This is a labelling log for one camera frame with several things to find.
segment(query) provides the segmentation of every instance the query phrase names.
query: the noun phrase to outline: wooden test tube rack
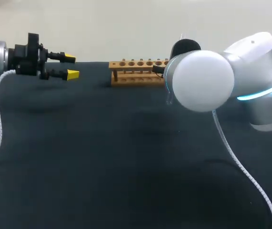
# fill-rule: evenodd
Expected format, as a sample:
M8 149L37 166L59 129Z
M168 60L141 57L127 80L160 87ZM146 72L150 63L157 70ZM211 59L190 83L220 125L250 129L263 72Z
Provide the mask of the wooden test tube rack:
M152 61L131 60L112 61L109 62L111 69L111 85L112 86L164 86L164 79L161 74L152 73L153 65L165 67L169 60L164 61L158 59Z

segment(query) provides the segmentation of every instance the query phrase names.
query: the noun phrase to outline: white wall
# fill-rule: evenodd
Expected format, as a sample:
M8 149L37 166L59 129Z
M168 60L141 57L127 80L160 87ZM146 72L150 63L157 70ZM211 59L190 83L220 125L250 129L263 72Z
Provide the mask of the white wall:
M272 0L0 0L0 40L39 33L78 61L167 58L182 32L222 51L259 31L272 33Z

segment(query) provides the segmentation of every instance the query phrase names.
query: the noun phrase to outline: dark table surface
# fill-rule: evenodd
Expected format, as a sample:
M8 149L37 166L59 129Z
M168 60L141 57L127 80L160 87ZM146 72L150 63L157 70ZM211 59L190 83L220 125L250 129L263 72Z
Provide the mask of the dark table surface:
M0 85L0 229L272 228L211 113L166 104L164 88L111 88L107 63L79 80ZM236 156L272 199L272 132L236 100L218 110Z

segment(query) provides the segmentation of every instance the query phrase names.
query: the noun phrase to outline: robotic arm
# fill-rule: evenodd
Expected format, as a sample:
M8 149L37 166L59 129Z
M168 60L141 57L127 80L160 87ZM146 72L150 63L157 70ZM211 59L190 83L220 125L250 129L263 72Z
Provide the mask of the robotic arm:
M199 47L175 55L163 77L167 90L187 109L212 111L234 97L244 103L254 128L272 130L272 36L268 32L246 37L221 53Z
M61 78L65 81L79 77L78 71L47 71L45 63L47 59L60 62L75 63L76 58L64 52L53 53L39 44L39 35L28 34L28 44L16 44L14 49L7 48L5 42L0 41L0 75L8 70L15 70L16 74L39 76L48 80L50 77Z

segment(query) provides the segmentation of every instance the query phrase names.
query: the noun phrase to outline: black end effector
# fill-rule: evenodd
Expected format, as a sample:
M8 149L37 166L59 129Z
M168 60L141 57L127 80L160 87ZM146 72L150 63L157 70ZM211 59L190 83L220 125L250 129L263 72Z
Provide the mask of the black end effector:
M170 60L175 56L195 50L201 50L200 45L196 41L190 39L182 39L174 44Z
M48 58L59 60L61 63L75 63L74 56L60 53L48 53L42 44L39 44L39 35L28 34L27 45L15 45L15 49L8 50L8 70L15 70L16 74L37 75L40 72L40 79L47 80L49 77L61 78L63 80L79 77L78 71L66 70L56 73L54 70L46 71L45 65Z
M65 54L64 52L60 53L48 53L48 58L51 60L57 60L61 63L75 63L76 58L74 56Z
M62 80L68 81L72 79L77 79L79 77L79 71L73 71L73 70L63 70L63 71L56 71L54 69L46 71L44 74L47 78L54 77L54 78L60 78Z
M184 54L187 52L195 51L195 50L201 50L200 45L196 41L193 41L190 39L182 39L180 41L177 41L174 44L172 48L170 60L174 58L175 56L178 56L180 54ZM154 65L152 72L164 74L164 70L165 70L164 67Z
M152 72L153 73L163 74L164 73L164 69L165 69L165 67L160 67L160 66L157 66L157 65L153 65Z

